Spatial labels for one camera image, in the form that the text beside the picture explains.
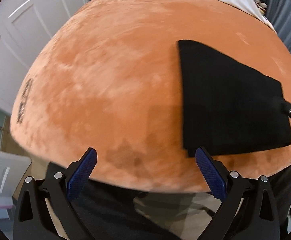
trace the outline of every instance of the black cloth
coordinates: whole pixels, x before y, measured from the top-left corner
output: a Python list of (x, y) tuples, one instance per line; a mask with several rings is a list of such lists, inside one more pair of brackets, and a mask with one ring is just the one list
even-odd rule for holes
[[(64, 170), (49, 163), (47, 174)], [(291, 166), (270, 176), (269, 181), (278, 208), (281, 235), (285, 235), (291, 204)], [(88, 180), (72, 206), (96, 240), (180, 240), (136, 212), (133, 198), (139, 194), (142, 192)]]
[(211, 155), (288, 146), (288, 116), (281, 83), (227, 55), (190, 40), (178, 42), (183, 80), (183, 147), (191, 157), (204, 146)]

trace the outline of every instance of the folded black garment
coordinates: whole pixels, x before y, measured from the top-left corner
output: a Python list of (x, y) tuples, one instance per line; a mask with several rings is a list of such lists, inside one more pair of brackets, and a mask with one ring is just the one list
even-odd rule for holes
[(196, 41), (178, 42), (183, 79), (183, 147), (193, 157), (241, 154), (288, 146), (281, 83)]

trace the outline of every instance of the metal rivet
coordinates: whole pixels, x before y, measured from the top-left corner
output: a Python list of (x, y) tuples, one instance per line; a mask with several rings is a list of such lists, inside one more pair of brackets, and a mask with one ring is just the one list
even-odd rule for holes
[(267, 181), (268, 181), (268, 178), (267, 178), (267, 176), (262, 175), (262, 176), (261, 176), (261, 180), (262, 180), (263, 182), (267, 182)]
[(32, 181), (32, 177), (26, 177), (25, 183), (29, 183), (30, 181)]
[(237, 173), (236, 171), (231, 171), (231, 172), (230, 172), (230, 176), (231, 176), (232, 178), (238, 178), (238, 177), (239, 177), (239, 173)]
[(62, 177), (62, 175), (63, 175), (62, 172), (57, 172), (57, 173), (55, 173), (54, 177), (56, 179), (60, 179)]

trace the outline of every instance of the black pants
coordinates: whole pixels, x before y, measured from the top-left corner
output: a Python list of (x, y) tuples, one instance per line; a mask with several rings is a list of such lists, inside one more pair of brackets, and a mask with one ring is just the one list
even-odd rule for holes
[[(63, 170), (50, 163), (47, 174)], [(285, 232), (291, 204), (291, 166), (269, 177), (269, 180), (277, 202), (280, 225)], [(89, 180), (72, 206), (96, 240), (180, 240), (135, 211), (133, 198), (140, 193)]]

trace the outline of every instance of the blue textured pad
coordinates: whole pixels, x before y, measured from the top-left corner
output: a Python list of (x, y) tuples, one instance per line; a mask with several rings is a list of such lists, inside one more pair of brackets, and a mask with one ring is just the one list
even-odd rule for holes
[(196, 150), (195, 160), (213, 196), (223, 202), (227, 196), (225, 181), (203, 149)]
[(78, 198), (96, 163), (97, 152), (91, 148), (67, 183), (68, 201)]

